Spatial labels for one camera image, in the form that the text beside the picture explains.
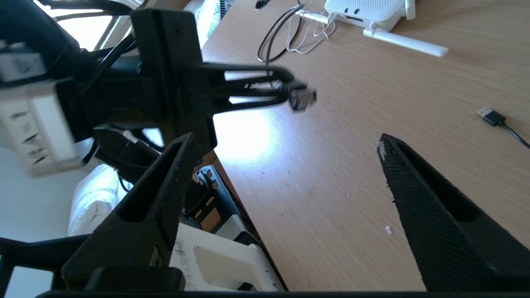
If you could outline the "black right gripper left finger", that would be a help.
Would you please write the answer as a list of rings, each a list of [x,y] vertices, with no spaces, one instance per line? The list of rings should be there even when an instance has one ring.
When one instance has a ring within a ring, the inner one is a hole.
[[[176,138],[62,268],[80,290],[104,267],[166,267],[198,160],[193,133]]]

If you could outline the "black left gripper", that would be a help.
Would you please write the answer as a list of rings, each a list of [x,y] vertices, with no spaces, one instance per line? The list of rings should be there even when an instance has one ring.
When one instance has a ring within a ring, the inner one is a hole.
[[[198,155],[216,147],[213,113],[285,103],[288,92],[222,93],[279,81],[295,90],[283,67],[203,62],[194,16],[185,11],[144,8],[130,12],[132,36],[116,45],[82,84],[81,96],[94,124],[140,128],[156,124],[165,141],[193,133]],[[265,73],[227,80],[225,73]],[[230,98],[249,98],[233,103]]]

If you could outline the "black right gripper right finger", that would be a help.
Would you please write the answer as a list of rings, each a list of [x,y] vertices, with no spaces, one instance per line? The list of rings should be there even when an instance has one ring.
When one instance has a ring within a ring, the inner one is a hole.
[[[529,291],[526,246],[399,138],[379,160],[426,290]]]

